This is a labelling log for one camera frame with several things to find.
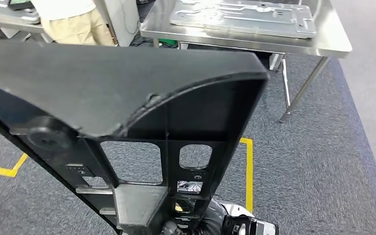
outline green object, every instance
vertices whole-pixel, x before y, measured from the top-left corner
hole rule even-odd
[[[170,46],[175,46],[175,45],[177,45],[177,41],[175,41],[175,40],[171,40],[171,39],[162,39],[162,38],[160,38],[160,39],[159,39],[159,42],[160,42],[160,43],[168,44],[168,45],[170,45]]]

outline yellow floor tape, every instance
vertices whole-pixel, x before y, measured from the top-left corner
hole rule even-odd
[[[17,161],[17,163],[15,164],[15,166],[12,169],[0,167],[0,175],[7,176],[7,177],[15,177],[18,173],[18,169],[25,162],[27,157],[28,157],[28,155],[26,155],[25,153],[22,154],[22,156],[20,157],[20,159]]]
[[[241,138],[240,143],[246,144],[246,209],[253,213],[253,141]]]

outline white shirt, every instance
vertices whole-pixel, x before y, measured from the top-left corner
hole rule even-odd
[[[59,20],[83,15],[96,8],[93,0],[31,0],[44,20]]]

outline aluminum plate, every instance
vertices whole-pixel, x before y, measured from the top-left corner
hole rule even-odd
[[[0,19],[20,24],[37,24],[40,22],[40,16],[35,9],[13,11],[7,6],[7,0],[0,0]]]
[[[246,0],[177,0],[171,24],[292,38],[312,38],[310,8]]]

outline person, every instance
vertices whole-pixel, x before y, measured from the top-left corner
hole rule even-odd
[[[93,0],[31,0],[44,31],[61,44],[114,46]]]

